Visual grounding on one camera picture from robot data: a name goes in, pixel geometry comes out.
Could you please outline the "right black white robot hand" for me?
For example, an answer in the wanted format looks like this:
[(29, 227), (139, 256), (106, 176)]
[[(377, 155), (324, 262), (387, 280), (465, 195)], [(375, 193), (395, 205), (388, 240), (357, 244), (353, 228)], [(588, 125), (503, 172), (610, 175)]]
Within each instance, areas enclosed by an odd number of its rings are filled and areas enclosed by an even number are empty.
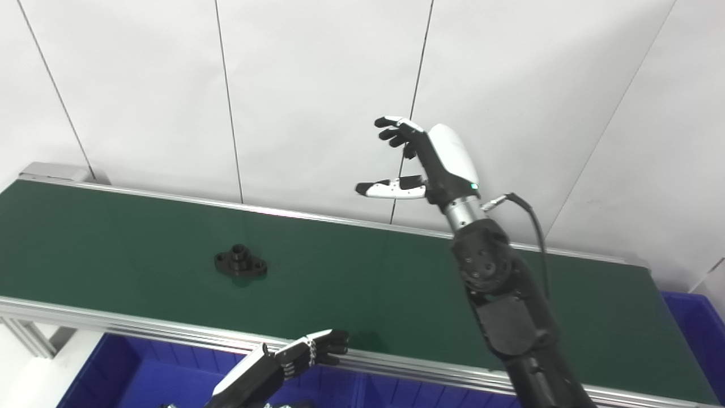
[(404, 158), (417, 158), (425, 174), (360, 182), (355, 186), (357, 194), (384, 199), (425, 198), (441, 211), (456, 199), (481, 196), (473, 161), (451, 127), (437, 124), (425, 131), (397, 116), (383, 116), (374, 124), (381, 129), (379, 139), (391, 147), (402, 146)]

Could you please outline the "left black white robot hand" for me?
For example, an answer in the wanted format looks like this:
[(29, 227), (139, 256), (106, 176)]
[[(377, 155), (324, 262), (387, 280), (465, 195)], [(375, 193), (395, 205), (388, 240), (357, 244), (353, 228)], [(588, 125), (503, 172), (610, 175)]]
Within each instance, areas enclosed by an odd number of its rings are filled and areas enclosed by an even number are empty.
[(346, 330), (322, 330), (304, 335), (278, 351), (261, 343), (215, 385), (206, 407), (264, 407), (288, 380), (315, 365), (339, 364), (348, 353)]

